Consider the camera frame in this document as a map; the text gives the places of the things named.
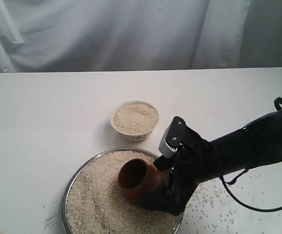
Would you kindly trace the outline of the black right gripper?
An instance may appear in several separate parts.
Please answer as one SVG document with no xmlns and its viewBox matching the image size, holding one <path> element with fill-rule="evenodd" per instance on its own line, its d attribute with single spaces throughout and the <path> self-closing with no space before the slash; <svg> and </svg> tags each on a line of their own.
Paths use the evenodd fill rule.
<svg viewBox="0 0 282 234">
<path fill-rule="evenodd" d="M 198 184 L 221 176 L 219 153 L 204 139 L 192 145 L 183 143 L 171 158 L 161 155 L 153 164 L 160 171 L 171 170 L 169 182 L 140 197 L 139 205 L 172 215 L 184 211 Z"/>
</svg>

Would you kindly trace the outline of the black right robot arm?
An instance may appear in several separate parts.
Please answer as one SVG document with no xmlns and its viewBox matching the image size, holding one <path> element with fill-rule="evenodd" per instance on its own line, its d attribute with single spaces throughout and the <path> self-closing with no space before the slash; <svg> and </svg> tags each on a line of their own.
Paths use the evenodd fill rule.
<svg viewBox="0 0 282 234">
<path fill-rule="evenodd" d="M 145 209 L 179 215 L 200 183 L 282 162 L 282 107 L 213 141 L 203 139 L 176 116 L 159 151 L 154 166 L 169 170 L 169 181 L 139 202 Z"/>
</svg>

